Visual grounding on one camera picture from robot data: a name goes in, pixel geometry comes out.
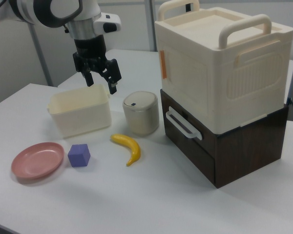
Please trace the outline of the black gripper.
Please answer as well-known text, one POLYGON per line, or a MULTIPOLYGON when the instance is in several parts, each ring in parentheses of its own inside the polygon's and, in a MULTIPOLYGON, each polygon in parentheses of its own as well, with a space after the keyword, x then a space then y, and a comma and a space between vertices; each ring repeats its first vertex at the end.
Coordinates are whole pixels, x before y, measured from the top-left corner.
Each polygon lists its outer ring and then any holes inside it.
POLYGON ((108 83, 110 94, 117 92, 117 83, 122 78, 116 59, 107 60, 106 45, 103 35, 92 39, 75 39, 77 52, 73 54, 76 71, 84 77, 88 87, 94 84, 87 59, 96 59, 99 63, 99 74, 108 83))

